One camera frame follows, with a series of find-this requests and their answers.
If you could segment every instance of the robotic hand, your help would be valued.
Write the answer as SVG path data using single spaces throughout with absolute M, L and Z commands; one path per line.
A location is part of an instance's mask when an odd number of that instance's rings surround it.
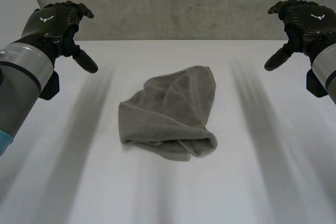
M 96 63 L 74 42 L 79 22 L 93 13 L 71 1 L 37 9 L 30 16 L 21 39 L 0 51 L 0 156 L 40 97 L 50 100 L 59 92 L 54 71 L 56 59 L 72 58 L 86 71 Z
M 288 0 L 272 6 L 268 14 L 278 14 L 285 25 L 288 42 L 265 64 L 272 71 L 294 52 L 310 59 L 307 89 L 317 97 L 327 94 L 336 103 L 336 13 L 314 2 Z

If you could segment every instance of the white tabletop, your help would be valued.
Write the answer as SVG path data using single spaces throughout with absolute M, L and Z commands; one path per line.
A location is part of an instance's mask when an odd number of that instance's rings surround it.
M 336 107 L 306 90 L 309 60 L 267 72 L 283 41 L 82 41 L 99 71 L 60 58 L 0 158 L 0 223 L 335 223 Z M 122 146 L 118 105 L 155 76 L 209 66 L 218 147 L 174 162 Z

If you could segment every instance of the crumpled towel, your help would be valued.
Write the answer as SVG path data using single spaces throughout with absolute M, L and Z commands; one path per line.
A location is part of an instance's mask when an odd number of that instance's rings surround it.
M 215 90 L 209 67 L 149 79 L 142 91 L 119 105 L 121 142 L 176 161 L 213 151 L 217 139 L 205 125 Z

